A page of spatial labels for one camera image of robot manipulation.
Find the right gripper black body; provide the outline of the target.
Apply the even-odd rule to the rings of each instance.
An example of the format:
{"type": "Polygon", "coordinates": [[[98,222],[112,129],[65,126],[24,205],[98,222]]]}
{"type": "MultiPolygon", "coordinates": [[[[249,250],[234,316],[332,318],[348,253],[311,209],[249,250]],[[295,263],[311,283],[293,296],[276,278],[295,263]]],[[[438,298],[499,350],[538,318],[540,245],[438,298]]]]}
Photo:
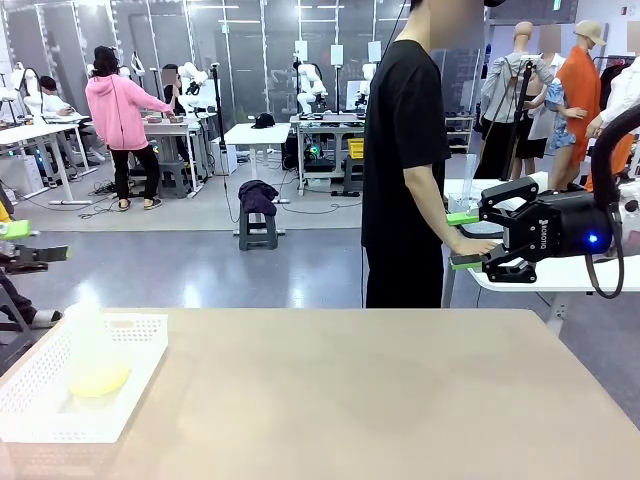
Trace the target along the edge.
{"type": "Polygon", "coordinates": [[[613,240],[608,214],[586,191],[539,195],[512,219],[508,251],[527,261],[603,254],[613,240]]]}

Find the person's right hand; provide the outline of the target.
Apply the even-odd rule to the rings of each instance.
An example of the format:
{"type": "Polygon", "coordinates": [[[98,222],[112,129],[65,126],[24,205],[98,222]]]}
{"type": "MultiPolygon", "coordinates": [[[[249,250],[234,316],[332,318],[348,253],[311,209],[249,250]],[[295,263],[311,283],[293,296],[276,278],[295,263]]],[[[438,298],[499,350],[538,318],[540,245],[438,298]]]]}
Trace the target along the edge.
{"type": "Polygon", "coordinates": [[[458,256],[486,255],[499,246],[499,243],[487,239],[467,238],[457,235],[449,244],[451,251],[458,256]]]}

